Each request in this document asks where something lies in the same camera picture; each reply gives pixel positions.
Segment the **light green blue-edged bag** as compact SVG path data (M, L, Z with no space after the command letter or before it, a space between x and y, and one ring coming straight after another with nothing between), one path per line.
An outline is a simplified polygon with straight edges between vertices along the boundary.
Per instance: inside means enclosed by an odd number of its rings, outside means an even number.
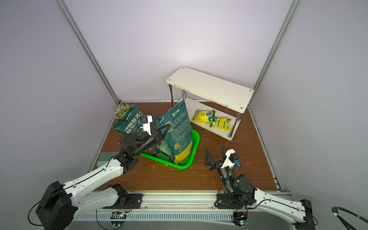
M154 124L154 127L160 127L160 126L164 125L165 122L163 121L163 116L155 118L153 120L153 124Z

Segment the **yellow green packet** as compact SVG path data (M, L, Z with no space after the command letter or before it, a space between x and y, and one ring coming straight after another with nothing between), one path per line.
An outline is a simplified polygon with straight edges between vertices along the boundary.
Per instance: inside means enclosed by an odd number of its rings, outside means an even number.
M192 121L201 124L213 124L216 122L215 110L196 110Z

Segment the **teal and yellow fertilizer bag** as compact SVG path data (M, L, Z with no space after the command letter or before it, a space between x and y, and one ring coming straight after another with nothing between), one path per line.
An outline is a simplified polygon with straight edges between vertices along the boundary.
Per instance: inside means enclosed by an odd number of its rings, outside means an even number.
M168 156L168 161L177 165L185 165L192 152L192 128L184 100L178 102L164 115L159 117L160 125L170 125L162 129L167 132L159 149Z

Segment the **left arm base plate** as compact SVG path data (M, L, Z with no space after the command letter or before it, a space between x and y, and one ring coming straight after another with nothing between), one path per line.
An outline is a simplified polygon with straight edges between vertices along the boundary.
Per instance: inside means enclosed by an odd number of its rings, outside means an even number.
M127 194L118 198L112 206L104 207L103 209L140 209L143 194Z

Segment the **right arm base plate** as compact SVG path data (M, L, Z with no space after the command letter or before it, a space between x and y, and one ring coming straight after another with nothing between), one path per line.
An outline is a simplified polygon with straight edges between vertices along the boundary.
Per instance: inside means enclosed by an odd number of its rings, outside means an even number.
M218 209L243 209L256 203L256 199L247 194L217 194L214 206Z

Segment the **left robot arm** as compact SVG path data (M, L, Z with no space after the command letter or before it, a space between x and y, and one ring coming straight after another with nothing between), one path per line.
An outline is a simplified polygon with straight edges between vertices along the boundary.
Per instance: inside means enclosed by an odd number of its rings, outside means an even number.
M108 163L75 180L50 184L36 206L36 214L46 230L64 230L82 215L102 208L129 207L127 191L119 184L110 185L98 193L93 191L117 178L139 162L137 156L155 144L160 144L170 125L152 127L151 133L129 133L120 142L121 152Z

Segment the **dark green flower soil bag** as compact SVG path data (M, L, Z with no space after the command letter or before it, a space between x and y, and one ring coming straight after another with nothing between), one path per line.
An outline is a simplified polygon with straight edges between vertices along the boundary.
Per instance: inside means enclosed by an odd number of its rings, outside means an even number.
M117 120L117 122L113 124L113 129L125 135L129 133L139 135L143 131L140 124L142 116L143 113L141 110L136 104L133 104L133 107L125 113L123 119Z

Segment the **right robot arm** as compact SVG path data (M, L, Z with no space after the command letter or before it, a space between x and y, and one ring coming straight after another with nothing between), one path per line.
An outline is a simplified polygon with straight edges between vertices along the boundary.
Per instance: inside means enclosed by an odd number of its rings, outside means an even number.
M293 201L271 195L256 188L245 174L236 175L241 167L240 156L233 149L220 145L221 160L216 160L209 148L205 149L204 165L216 170L224 192L218 192L214 206L232 209L232 222L239 227L249 222L249 211L260 210L292 224L296 230L314 230L318 224L309 200Z

